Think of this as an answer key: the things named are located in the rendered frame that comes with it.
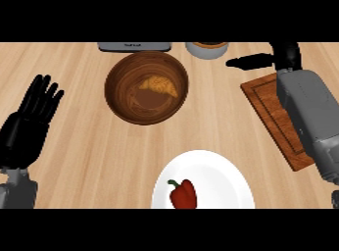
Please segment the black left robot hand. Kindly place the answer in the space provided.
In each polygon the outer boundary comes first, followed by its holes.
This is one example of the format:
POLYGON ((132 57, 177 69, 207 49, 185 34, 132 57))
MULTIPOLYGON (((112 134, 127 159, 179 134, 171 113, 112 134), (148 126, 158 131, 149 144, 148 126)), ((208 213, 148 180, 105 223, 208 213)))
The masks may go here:
POLYGON ((64 91, 49 75, 37 75, 19 109, 0 127, 0 169, 25 169, 35 161, 64 91))

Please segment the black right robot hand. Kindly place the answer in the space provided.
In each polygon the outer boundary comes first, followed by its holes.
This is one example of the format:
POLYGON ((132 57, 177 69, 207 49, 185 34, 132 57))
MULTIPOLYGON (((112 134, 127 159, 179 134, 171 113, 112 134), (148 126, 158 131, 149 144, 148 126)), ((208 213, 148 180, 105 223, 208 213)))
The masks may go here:
POLYGON ((302 53, 297 42, 270 42, 272 53, 259 53, 239 58, 229 59, 226 66, 238 68, 244 71, 275 67, 275 71, 282 69, 300 70, 302 67, 302 53))

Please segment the golden croissant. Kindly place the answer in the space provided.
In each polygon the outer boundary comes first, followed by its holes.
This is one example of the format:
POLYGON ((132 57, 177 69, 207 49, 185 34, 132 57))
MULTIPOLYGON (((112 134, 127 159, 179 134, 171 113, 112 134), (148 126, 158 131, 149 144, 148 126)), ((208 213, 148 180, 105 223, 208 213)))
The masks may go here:
POLYGON ((177 97, 174 85, 164 76, 151 75, 140 83, 139 88, 149 89, 160 94, 168 94, 173 98, 177 97))

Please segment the brown wooden bowl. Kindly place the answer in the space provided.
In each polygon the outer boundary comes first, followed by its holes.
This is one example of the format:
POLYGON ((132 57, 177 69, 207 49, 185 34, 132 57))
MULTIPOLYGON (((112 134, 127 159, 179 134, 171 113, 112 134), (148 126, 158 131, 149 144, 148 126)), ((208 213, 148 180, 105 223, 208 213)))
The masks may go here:
POLYGON ((106 105, 112 113, 134 125, 163 122, 179 110, 186 93, 185 67, 167 53, 133 53, 118 61, 106 75, 106 105))

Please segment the white plate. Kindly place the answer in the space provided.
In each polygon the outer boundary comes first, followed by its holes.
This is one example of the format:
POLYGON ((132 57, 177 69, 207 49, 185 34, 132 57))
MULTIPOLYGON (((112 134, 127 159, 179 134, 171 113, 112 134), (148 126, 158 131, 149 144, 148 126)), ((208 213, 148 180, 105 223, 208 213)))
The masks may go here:
POLYGON ((194 185, 198 209, 253 209, 253 195, 236 166, 217 153, 191 150, 179 154, 158 176, 151 207, 171 209, 170 192, 188 179, 194 185))

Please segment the white jar with wooden lid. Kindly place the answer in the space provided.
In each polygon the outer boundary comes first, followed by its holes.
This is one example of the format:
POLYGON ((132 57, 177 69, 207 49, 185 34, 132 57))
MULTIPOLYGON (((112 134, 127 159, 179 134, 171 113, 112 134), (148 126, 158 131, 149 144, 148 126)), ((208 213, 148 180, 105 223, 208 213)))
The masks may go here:
POLYGON ((228 47, 228 42, 217 42, 214 44, 204 44, 201 42, 185 43, 189 54, 202 60, 213 60, 222 57, 228 51, 228 47))

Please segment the brown wooden cutting board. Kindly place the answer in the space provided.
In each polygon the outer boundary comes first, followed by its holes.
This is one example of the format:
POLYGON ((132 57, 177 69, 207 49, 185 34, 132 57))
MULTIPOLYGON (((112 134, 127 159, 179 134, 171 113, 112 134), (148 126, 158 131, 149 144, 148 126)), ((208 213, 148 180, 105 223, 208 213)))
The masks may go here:
POLYGON ((276 75, 266 75, 239 85, 257 117, 294 172, 313 164, 276 96, 276 75))

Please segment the grey appliance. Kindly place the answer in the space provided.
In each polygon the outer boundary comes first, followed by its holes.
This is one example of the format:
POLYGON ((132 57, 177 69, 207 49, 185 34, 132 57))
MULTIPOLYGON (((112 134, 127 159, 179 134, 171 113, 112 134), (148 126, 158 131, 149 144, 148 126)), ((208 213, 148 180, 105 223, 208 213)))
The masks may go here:
POLYGON ((167 52, 170 50, 168 42, 99 42, 98 46, 103 52, 167 52))

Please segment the red bell pepper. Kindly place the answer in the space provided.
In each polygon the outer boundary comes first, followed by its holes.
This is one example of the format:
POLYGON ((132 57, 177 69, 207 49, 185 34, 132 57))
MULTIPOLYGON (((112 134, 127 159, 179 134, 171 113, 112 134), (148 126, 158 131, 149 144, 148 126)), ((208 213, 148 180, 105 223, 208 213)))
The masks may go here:
POLYGON ((191 181, 185 179, 182 182, 168 180, 173 185, 173 191, 168 194, 168 200, 176 209, 195 209, 197 208, 197 194, 191 181))

